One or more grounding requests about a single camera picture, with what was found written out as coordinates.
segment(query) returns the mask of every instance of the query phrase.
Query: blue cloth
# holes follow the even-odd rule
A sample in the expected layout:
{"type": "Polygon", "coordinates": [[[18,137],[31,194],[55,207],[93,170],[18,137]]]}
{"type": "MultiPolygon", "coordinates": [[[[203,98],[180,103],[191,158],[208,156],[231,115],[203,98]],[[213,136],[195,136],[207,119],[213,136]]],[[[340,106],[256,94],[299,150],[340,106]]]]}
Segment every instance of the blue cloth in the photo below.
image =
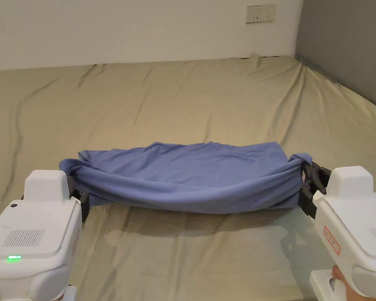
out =
{"type": "Polygon", "coordinates": [[[229,214],[298,203],[301,164],[277,143],[154,143],[135,149],[84,150],[60,163],[92,205],[124,203],[155,209],[229,214]]]}

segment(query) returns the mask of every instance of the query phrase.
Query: red label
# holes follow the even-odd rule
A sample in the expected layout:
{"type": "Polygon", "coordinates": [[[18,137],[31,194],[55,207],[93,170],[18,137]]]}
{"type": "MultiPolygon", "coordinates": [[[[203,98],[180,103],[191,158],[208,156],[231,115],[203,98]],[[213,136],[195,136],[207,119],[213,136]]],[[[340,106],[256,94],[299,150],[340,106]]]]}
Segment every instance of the red label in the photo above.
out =
{"type": "Polygon", "coordinates": [[[334,251],[337,253],[337,255],[339,255],[341,252],[341,247],[338,244],[335,237],[332,235],[332,233],[327,229],[327,227],[324,227],[323,234],[324,234],[324,237],[326,237],[327,241],[329,242],[330,246],[332,246],[334,251]]]}

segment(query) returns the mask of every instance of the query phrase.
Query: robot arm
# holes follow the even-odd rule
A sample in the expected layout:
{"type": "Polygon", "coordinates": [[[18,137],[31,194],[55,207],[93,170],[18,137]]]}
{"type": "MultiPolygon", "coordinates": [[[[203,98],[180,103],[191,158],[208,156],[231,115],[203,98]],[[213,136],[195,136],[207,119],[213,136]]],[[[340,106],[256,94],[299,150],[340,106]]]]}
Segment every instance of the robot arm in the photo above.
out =
{"type": "MultiPolygon", "coordinates": [[[[302,190],[300,205],[314,218],[317,234],[351,287],[362,296],[376,298],[373,177],[359,166],[341,167],[327,181],[326,190],[318,190],[310,202],[306,199],[313,191],[302,190]]],[[[317,185],[308,182],[305,190],[317,185]]],[[[320,301],[345,300],[345,287],[341,281],[332,281],[331,270],[312,271],[310,282],[320,301]]]]}
{"type": "Polygon", "coordinates": [[[0,215],[0,301],[75,301],[68,281],[89,195],[59,170],[33,171],[24,193],[0,215]]]}

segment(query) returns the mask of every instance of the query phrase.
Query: wall outlet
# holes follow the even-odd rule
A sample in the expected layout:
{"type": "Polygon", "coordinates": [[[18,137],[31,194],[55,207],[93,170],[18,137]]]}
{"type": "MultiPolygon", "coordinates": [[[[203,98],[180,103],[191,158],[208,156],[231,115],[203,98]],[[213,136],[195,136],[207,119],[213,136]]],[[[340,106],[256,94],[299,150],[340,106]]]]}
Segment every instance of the wall outlet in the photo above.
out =
{"type": "Polygon", "coordinates": [[[276,9],[276,4],[248,6],[247,23],[274,21],[276,9]]]}

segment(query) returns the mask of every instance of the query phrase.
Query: mattress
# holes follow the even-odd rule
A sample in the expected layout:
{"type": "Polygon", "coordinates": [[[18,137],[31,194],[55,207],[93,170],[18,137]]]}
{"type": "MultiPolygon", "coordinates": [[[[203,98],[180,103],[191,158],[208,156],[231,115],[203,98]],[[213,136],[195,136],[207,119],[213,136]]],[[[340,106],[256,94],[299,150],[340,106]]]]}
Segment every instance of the mattress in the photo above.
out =
{"type": "MultiPolygon", "coordinates": [[[[0,212],[34,169],[84,149],[277,141],[376,189],[376,106],[290,57],[0,71],[0,212]]],[[[298,208],[235,215],[92,208],[78,300],[302,300],[333,262],[298,208]]]]}

